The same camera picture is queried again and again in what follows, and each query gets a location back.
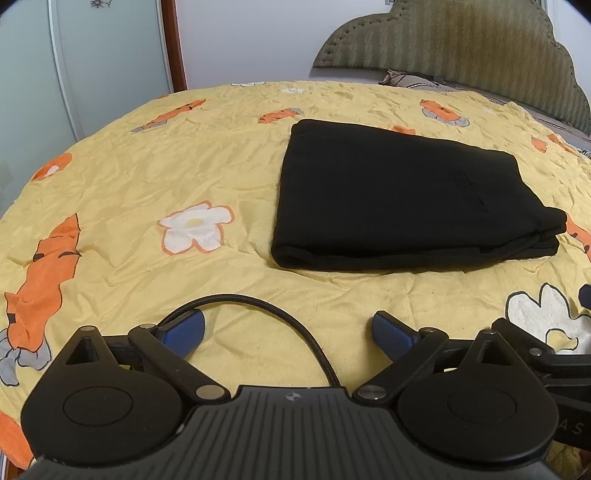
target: upholstered headboard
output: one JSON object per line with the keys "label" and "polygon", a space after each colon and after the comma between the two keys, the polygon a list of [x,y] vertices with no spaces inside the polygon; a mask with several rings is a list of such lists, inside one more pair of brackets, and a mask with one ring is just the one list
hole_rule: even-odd
{"label": "upholstered headboard", "polygon": [[395,0],[351,20],[314,67],[392,69],[444,78],[531,105],[591,134],[589,102],[535,0]]}

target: black garment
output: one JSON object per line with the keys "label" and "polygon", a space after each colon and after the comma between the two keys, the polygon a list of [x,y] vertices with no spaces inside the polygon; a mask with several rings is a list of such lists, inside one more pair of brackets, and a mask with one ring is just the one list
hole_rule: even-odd
{"label": "black garment", "polygon": [[554,255],[565,230],[512,155],[306,119],[285,152],[271,254],[309,270],[454,269]]}

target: bed sheet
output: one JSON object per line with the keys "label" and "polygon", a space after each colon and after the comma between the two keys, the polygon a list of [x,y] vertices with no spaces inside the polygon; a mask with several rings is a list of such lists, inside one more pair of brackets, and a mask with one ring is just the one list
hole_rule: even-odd
{"label": "bed sheet", "polygon": [[[452,272],[279,268],[269,254],[278,180],[290,128],[303,118],[511,153],[543,203],[569,215],[558,254]],[[590,179],[589,159],[559,135],[475,92],[259,82],[155,99],[49,161],[0,220],[0,449],[21,466],[30,460],[20,409],[78,327],[125,334],[215,293],[291,313],[349,390],[389,363],[371,341],[377,310],[451,338],[473,338],[505,316],[561,353],[589,353],[591,317],[577,292],[591,282]],[[204,314],[206,336],[189,360],[230,390],[326,385],[287,325],[241,306]]]}

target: white flower print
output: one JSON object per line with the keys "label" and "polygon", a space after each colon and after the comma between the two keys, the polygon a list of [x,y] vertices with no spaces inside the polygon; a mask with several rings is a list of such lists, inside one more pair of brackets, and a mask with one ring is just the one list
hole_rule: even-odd
{"label": "white flower print", "polygon": [[213,252],[222,246],[222,225],[233,221],[230,207],[212,207],[207,201],[172,213],[158,221],[158,225],[166,229],[162,250],[168,255],[176,255],[195,246],[200,252]]}
{"label": "white flower print", "polygon": [[251,82],[251,83],[231,83],[233,87],[254,87],[255,85],[264,85],[266,82]]}
{"label": "white flower print", "polygon": [[304,93],[306,91],[305,88],[284,88],[281,90],[281,93]]}
{"label": "white flower print", "polygon": [[591,353],[591,317],[572,318],[565,296],[548,283],[540,289],[539,301],[523,291],[512,293],[507,299],[506,318],[557,353]]}

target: wooden door frame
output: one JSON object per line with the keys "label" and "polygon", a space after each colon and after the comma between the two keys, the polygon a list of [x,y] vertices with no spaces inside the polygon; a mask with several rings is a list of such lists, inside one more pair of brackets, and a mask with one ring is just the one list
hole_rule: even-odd
{"label": "wooden door frame", "polygon": [[160,0],[160,5],[173,90],[181,92],[187,89],[187,80],[184,74],[181,40],[178,36],[177,5],[175,0]]}

